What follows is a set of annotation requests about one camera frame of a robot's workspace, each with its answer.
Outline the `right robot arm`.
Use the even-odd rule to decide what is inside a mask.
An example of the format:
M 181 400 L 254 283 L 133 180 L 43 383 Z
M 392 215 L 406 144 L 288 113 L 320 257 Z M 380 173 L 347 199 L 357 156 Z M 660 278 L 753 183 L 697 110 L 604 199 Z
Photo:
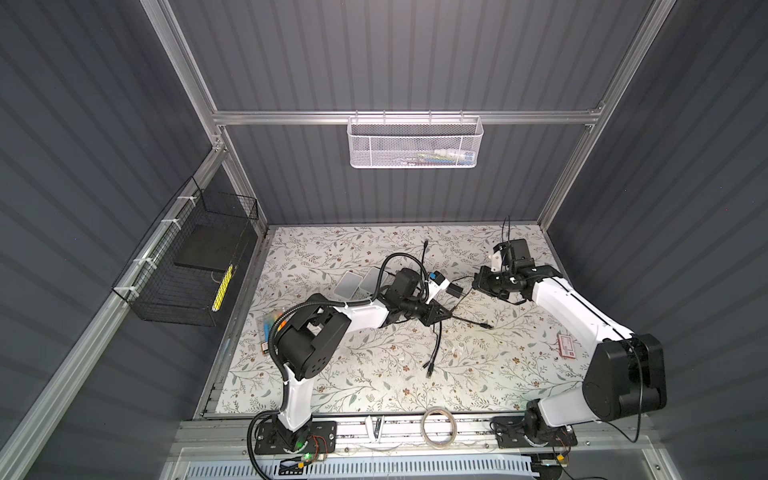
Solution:
M 612 320 L 553 267 L 526 267 L 511 273 L 483 266 L 474 275 L 473 288 L 501 300 L 520 294 L 566 327 L 590 354 L 580 387 L 527 404 L 522 431 L 532 445 L 547 445 L 568 426 L 640 417 L 666 406 L 661 342 Z

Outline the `black power adapter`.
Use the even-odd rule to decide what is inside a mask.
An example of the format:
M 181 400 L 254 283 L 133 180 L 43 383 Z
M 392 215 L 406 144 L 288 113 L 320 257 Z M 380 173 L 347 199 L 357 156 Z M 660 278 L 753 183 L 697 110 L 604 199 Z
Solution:
M 464 289 L 455 283 L 450 283 L 446 287 L 446 292 L 455 298 L 461 298 L 464 293 Z

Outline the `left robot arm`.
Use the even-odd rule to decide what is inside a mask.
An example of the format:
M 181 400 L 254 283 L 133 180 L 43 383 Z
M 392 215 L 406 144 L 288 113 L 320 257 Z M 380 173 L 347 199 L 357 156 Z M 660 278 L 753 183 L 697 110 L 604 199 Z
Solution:
M 400 318 L 417 319 L 426 326 L 439 323 L 450 316 L 435 301 L 443 291 L 462 294 L 462 288 L 441 272 L 429 272 L 415 256 L 395 252 L 380 265 L 369 297 L 342 302 L 317 293 L 285 310 L 270 327 L 267 339 L 268 354 L 281 377 L 281 403 L 276 410 L 254 415 L 249 426 L 269 420 L 289 438 L 307 432 L 314 379 L 344 338 L 384 328 Z

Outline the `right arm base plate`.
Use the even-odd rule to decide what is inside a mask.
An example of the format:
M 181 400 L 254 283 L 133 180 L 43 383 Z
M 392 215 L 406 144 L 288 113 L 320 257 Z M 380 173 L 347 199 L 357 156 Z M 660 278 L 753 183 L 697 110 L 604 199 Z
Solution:
M 500 448 L 565 447 L 578 445 L 570 427 L 550 427 L 537 418 L 522 415 L 495 416 L 489 426 Z

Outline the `white network switch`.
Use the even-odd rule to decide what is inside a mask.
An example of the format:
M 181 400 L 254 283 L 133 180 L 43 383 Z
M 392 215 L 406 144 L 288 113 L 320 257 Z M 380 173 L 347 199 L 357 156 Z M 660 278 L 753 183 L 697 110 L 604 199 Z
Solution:
M 376 285 L 379 280 L 380 268 L 372 267 L 364 276 L 358 286 L 358 290 L 371 295 L 376 291 Z
M 337 282 L 333 294 L 342 300 L 351 300 L 357 292 L 363 277 L 357 273 L 347 271 Z

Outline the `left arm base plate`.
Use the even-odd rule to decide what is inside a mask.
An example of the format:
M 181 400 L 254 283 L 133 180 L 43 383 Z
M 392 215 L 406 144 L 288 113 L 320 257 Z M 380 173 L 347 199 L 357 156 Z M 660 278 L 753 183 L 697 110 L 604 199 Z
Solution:
M 253 451 L 259 455 L 333 453 L 337 426 L 334 421 L 311 420 L 297 432 L 292 432 L 279 420 L 270 419 L 255 428 Z

